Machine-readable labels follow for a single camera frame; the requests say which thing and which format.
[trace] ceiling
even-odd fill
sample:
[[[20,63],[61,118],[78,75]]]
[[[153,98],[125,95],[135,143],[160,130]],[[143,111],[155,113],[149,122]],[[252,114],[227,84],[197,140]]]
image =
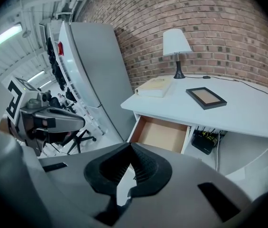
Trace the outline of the ceiling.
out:
[[[53,26],[51,20],[56,19],[56,12],[62,0],[7,0],[0,8],[0,34],[21,23],[23,31],[0,45],[0,81],[5,85],[10,76],[25,80],[30,79],[42,70],[44,74],[30,83],[40,87],[55,77],[52,75],[51,65],[46,52],[47,29]],[[66,5],[62,12],[70,12]],[[80,0],[74,10],[78,13],[87,0]],[[59,19],[68,19],[69,15],[60,15]]]

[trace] red brick wall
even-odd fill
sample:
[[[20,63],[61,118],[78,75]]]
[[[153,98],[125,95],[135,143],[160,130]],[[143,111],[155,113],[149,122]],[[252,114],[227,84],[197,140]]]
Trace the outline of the red brick wall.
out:
[[[268,18],[254,0],[89,0],[78,21],[113,25],[133,88],[174,74],[162,34],[185,33],[185,74],[226,75],[268,86]]]

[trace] open drawer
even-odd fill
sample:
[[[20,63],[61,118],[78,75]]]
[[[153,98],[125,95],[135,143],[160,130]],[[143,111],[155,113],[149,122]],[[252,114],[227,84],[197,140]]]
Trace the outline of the open drawer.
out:
[[[189,143],[190,126],[140,116],[128,142],[144,143],[162,149],[184,153]]]

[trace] picture frame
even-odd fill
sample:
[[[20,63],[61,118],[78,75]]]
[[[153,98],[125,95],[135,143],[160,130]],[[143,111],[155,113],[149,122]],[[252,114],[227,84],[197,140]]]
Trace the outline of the picture frame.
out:
[[[187,89],[186,92],[204,109],[225,106],[227,102],[206,87]]]

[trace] ceiling light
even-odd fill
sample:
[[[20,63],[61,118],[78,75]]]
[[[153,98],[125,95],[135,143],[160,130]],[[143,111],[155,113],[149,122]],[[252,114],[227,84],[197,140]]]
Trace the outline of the ceiling light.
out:
[[[22,31],[22,26],[17,24],[0,35],[0,44]]]
[[[28,80],[28,82],[32,81],[33,79],[37,78],[38,76],[40,76],[40,75],[42,75],[42,74],[44,74],[44,70],[42,70],[40,73],[38,73],[38,74],[36,74],[35,76],[33,76],[32,78],[30,78],[30,79]]]
[[[44,86],[46,86],[47,84],[49,84],[51,82],[51,80],[49,80],[48,82],[46,82],[44,85],[41,85],[39,88],[42,88]]]

